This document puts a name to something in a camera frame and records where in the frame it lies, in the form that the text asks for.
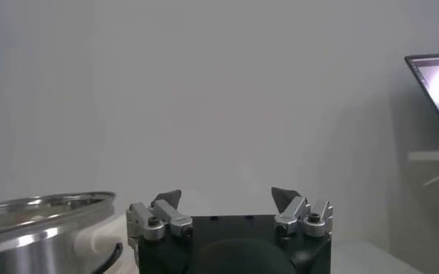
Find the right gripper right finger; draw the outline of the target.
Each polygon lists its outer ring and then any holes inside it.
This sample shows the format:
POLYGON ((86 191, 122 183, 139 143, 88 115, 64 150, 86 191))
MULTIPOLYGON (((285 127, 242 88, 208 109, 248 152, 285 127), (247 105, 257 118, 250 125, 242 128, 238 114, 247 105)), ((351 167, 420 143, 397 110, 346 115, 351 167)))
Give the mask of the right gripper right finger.
POLYGON ((332 234, 333 206, 329 201, 312 205, 297 191, 272 187, 271 195, 278 214, 274 216, 274 229, 281 238, 298 232, 313 238, 332 234))

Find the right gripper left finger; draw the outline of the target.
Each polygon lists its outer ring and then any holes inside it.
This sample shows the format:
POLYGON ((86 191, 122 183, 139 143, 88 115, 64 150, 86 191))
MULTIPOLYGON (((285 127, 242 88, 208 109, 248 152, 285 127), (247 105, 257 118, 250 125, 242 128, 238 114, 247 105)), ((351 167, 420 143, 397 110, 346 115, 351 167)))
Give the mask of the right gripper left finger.
POLYGON ((179 238, 190 238, 193 234, 193 219, 181 214, 177 209, 182 191, 177 189, 158 194, 146 206, 132 203, 126 211, 127 240, 132 248, 137 248, 141 239, 157 242, 166 236, 167 229, 179 238))

